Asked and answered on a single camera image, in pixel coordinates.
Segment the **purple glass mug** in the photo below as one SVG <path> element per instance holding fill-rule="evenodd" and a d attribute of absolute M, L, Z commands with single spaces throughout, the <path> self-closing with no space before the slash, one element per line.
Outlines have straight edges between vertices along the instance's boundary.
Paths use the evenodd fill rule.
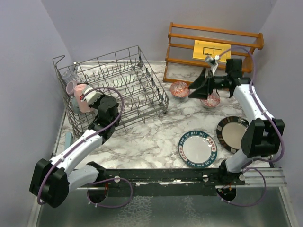
<path fill-rule="evenodd" d="M 74 94 L 74 89 L 77 86 L 77 82 L 75 80 L 71 80 L 67 83 L 66 85 L 66 93 L 69 96 L 73 96 Z"/>

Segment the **clear octagonal glass tumbler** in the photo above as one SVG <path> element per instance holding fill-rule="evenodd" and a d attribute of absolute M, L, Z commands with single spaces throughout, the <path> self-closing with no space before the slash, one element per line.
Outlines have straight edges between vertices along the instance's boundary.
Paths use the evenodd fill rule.
<path fill-rule="evenodd" d="M 62 74 L 62 79 L 68 83 L 70 81 L 78 81 L 79 76 L 72 70 L 67 70 Z"/>

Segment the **grey-green ceramic mug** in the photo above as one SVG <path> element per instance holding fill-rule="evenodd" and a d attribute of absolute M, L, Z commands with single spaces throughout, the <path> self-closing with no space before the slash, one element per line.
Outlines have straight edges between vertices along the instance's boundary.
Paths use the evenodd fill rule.
<path fill-rule="evenodd" d="M 77 102 L 77 100 L 76 100 L 75 97 L 73 97 L 73 98 L 71 99 L 71 108 L 72 108 L 72 110 L 73 110 L 73 112 L 74 112 L 75 114 L 80 114 L 80 113 L 81 113 L 80 108 L 79 108 L 79 105 L 78 105 L 78 102 Z"/>

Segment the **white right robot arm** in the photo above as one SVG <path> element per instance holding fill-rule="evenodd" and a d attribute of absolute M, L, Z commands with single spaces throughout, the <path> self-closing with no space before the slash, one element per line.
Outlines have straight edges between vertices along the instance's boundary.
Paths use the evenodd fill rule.
<path fill-rule="evenodd" d="M 219 56 L 207 56 L 205 62 L 210 65 L 207 72 L 202 70 L 198 78 L 189 85 L 193 92 L 189 98 L 207 99 L 213 90 L 228 89 L 230 96 L 236 98 L 249 122 L 241 139 L 241 148 L 219 168 L 217 179 L 228 185 L 241 174 L 244 167 L 255 160 L 266 161 L 277 152 L 284 152 L 283 131 L 285 123 L 267 112 L 254 89 L 252 80 L 242 75 L 242 60 L 228 59 L 225 76 L 215 76 Z"/>

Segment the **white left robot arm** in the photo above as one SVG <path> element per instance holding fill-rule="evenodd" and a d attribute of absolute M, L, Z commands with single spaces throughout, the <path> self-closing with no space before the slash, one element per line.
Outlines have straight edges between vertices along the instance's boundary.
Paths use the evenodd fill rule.
<path fill-rule="evenodd" d="M 71 183 L 74 168 L 115 132 L 123 111 L 116 99 L 101 95 L 93 107 L 98 115 L 76 142 L 54 158 L 42 158 L 36 163 L 29 191 L 37 197 L 39 205 L 53 208 L 61 205 L 74 187 Z"/>

